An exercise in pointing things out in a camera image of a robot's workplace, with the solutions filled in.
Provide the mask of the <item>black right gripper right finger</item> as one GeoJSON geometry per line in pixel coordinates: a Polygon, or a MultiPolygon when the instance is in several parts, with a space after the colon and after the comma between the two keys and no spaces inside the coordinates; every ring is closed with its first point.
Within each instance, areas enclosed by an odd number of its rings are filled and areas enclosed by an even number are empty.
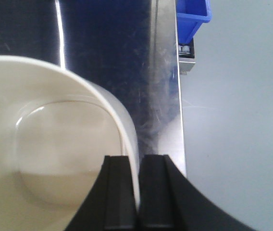
{"type": "Polygon", "coordinates": [[[142,231],[250,231],[194,187],[168,155],[146,155],[139,172],[142,231]]]}

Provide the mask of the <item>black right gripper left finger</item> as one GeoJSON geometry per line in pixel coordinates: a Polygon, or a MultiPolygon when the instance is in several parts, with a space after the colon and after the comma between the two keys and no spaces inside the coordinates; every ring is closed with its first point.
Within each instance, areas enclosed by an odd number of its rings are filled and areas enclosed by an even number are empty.
{"type": "Polygon", "coordinates": [[[137,211],[127,156],[105,156],[89,194],[66,231],[135,231],[137,211]]]}

